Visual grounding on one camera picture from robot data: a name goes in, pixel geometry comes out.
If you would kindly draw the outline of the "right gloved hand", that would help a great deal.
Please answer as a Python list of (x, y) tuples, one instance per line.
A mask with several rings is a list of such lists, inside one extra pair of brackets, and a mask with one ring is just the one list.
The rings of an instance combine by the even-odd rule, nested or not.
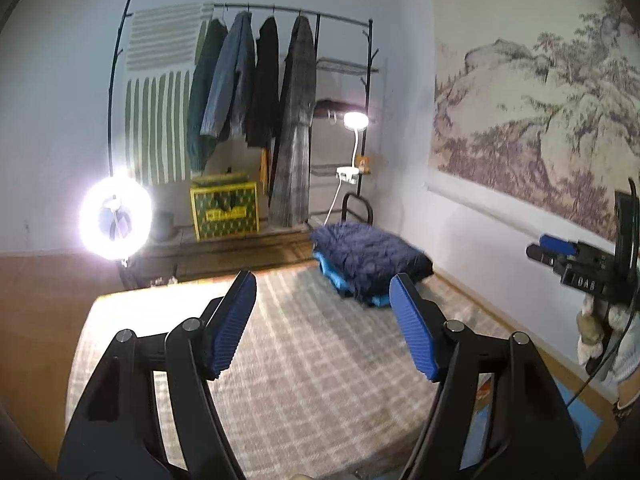
[(616, 385), (626, 382), (639, 368), (639, 312), (630, 314), (623, 304), (609, 304), (585, 296), (576, 316), (579, 333), (577, 359), (589, 375)]

